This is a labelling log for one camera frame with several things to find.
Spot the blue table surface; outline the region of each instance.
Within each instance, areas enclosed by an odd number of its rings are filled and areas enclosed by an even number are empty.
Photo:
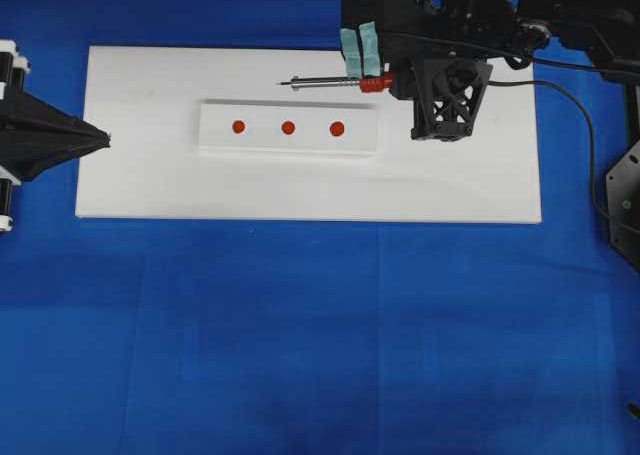
[[[91,44],[339,46],[339,0],[0,14],[28,90],[78,116]],[[536,76],[585,102],[602,175],[627,147],[622,88]],[[537,99],[537,226],[79,220],[77,163],[20,188],[0,239],[0,453],[637,453],[640,277],[590,206],[579,112]]]

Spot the wire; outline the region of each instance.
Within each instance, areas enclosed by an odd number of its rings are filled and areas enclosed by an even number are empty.
[[[590,67],[588,65],[577,65],[575,63],[565,63],[565,62],[557,62],[555,60],[546,60],[544,58],[537,57],[529,57],[526,55],[519,55],[517,53],[508,52],[506,50],[500,50],[498,48],[485,47],[482,45],[476,45],[475,43],[469,42],[457,42],[453,40],[444,40],[440,38],[431,38],[425,37],[423,35],[416,35],[413,33],[405,33],[405,32],[382,32],[384,35],[393,35],[397,37],[407,37],[407,38],[415,38],[416,40],[422,40],[425,42],[435,43],[438,45],[454,45],[458,47],[471,48],[474,50],[481,50],[484,52],[494,53],[501,57],[511,57],[511,58],[519,58],[521,60],[527,60],[529,62],[538,63],[540,65],[548,65],[550,67],[556,68],[565,68],[568,70],[579,70],[582,72],[595,72],[595,73],[603,73],[607,75],[621,75],[625,77],[635,77],[640,78],[640,73],[629,72],[626,70],[612,70],[609,68],[596,68]]]
[[[587,121],[587,125],[589,125],[589,186],[591,191],[591,202],[593,203],[593,206],[595,207],[596,211],[600,215],[602,215],[605,219],[609,220],[609,222],[611,222],[613,225],[623,230],[627,230],[631,233],[635,233],[636,235],[640,235],[640,228],[631,227],[629,225],[626,225],[620,222],[619,220],[611,216],[611,214],[609,214],[609,212],[607,212],[607,210],[602,208],[598,203],[598,195],[597,195],[598,190],[597,190],[597,184],[596,184],[596,131],[593,126],[593,120],[591,118],[591,115],[589,115],[589,112],[587,111],[585,106],[576,97],[574,97],[569,91],[562,88],[561,86],[556,85],[555,83],[552,83],[552,82],[545,82],[543,80],[528,80],[523,82],[490,81],[489,85],[492,87],[503,87],[503,88],[521,87],[523,85],[539,85],[542,87],[547,87],[547,88],[556,90],[557,92],[560,92],[566,98],[571,100],[573,103],[575,103],[576,106],[582,112],[582,115],[584,115],[584,118]]]

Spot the metal bit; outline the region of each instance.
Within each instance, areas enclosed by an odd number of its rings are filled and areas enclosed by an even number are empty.
[[[294,91],[297,92],[301,88],[357,87],[360,85],[360,80],[357,78],[349,77],[293,77],[289,82],[280,82],[278,85],[290,86]]]

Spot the red circle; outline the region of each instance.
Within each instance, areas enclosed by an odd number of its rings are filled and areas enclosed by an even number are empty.
[[[246,130],[247,126],[244,124],[242,120],[236,120],[233,122],[233,131],[235,133],[242,133]]]
[[[292,135],[293,132],[296,131],[296,124],[293,122],[284,122],[282,124],[282,133],[284,133],[285,135]]]
[[[341,137],[344,135],[344,123],[334,122],[331,124],[331,135],[334,137]]]

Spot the white board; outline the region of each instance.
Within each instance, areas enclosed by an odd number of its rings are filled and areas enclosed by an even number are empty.
[[[76,214],[541,221],[531,87],[490,87],[474,135],[441,143],[411,141],[412,105],[388,93],[365,95],[356,87],[293,92],[276,85],[294,75],[343,73],[338,52],[92,47],[85,118],[112,135],[112,148],[81,160]],[[530,70],[512,72],[495,62],[495,80],[531,77]],[[254,117],[264,118],[255,122],[259,143],[225,141],[237,135],[229,127],[246,107],[271,113]],[[314,114],[305,116],[309,109]],[[318,127],[337,118],[329,113],[336,110],[347,127],[364,127],[340,137],[353,140],[347,150],[331,145],[337,141]],[[288,139],[277,129],[279,118],[295,118]]]

